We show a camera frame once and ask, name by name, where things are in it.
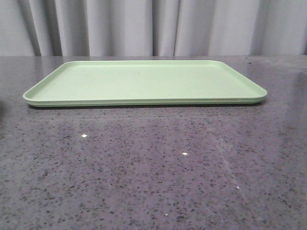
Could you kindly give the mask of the grey pleated curtain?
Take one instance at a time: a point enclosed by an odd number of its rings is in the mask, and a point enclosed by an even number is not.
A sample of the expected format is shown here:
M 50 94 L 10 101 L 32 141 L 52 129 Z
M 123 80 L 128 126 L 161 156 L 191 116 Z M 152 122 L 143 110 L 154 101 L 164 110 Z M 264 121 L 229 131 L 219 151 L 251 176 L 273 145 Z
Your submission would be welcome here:
M 304 0 L 3 0 L 3 56 L 304 55 Z

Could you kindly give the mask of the light green plastic tray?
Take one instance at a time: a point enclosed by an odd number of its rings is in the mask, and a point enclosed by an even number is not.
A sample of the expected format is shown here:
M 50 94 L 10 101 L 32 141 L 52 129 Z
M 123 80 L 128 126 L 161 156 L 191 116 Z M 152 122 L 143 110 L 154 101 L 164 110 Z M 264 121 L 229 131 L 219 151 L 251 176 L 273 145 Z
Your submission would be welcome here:
M 67 62 L 23 98 L 35 107 L 256 104 L 267 91 L 220 61 Z

